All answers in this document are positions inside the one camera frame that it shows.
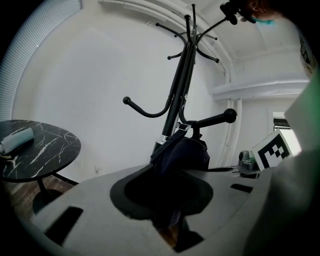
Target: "gray tabletop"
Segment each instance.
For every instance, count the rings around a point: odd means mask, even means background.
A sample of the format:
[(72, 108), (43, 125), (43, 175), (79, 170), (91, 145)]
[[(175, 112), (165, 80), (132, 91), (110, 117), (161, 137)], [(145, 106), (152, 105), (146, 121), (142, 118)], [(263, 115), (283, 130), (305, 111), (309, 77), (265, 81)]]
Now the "gray tabletop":
[(79, 155), (80, 140), (62, 128), (31, 120), (0, 122), (0, 141), (8, 135), (32, 128), (34, 139), (0, 159), (1, 178), (9, 182), (30, 182), (52, 175)]

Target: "cloth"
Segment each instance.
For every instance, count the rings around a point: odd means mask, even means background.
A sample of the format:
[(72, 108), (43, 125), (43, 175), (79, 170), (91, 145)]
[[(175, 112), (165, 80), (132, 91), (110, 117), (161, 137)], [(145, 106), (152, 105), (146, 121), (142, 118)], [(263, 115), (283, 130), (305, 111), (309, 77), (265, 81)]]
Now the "cloth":
[(151, 156), (157, 180), (155, 200), (158, 202), (152, 222), (159, 230), (176, 225), (182, 217), (180, 211), (181, 191), (179, 191), (179, 184), (175, 184), (170, 179), (171, 174), (180, 169), (206, 171), (209, 167), (210, 157), (206, 143), (200, 139), (194, 139), (196, 137), (185, 137), (187, 133), (185, 128), (192, 123), (193, 121), (181, 124), (180, 129)]

